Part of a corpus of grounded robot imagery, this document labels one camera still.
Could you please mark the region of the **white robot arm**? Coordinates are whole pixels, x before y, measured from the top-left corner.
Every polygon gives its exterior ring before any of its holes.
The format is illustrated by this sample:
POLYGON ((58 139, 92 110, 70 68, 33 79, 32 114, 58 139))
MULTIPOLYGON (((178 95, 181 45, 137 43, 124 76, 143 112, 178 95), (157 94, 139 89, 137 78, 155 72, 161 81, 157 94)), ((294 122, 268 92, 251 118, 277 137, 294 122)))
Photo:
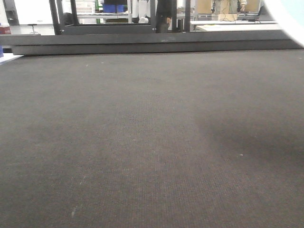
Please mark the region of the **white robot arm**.
POLYGON ((264 0, 264 5, 281 29, 304 47, 304 1, 264 0))

